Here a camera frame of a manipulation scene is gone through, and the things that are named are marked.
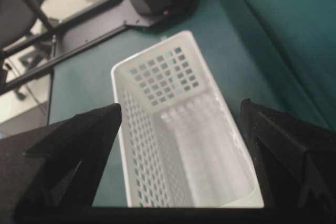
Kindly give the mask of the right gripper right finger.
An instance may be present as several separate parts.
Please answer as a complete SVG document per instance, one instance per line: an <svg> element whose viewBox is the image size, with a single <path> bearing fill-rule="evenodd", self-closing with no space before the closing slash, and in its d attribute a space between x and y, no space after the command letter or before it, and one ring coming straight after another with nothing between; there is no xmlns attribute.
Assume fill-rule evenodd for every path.
<svg viewBox="0 0 336 224"><path fill-rule="evenodd" d="M249 99L240 122L259 183L263 218L335 223L335 132Z"/></svg>

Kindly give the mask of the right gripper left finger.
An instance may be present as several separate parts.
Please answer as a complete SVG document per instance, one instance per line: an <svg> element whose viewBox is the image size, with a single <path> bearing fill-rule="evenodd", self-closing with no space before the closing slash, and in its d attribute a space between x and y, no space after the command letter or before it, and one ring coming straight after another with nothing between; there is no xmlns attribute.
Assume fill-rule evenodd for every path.
<svg viewBox="0 0 336 224"><path fill-rule="evenodd" d="M92 207L121 105L1 139L1 223L99 223Z"/></svg>

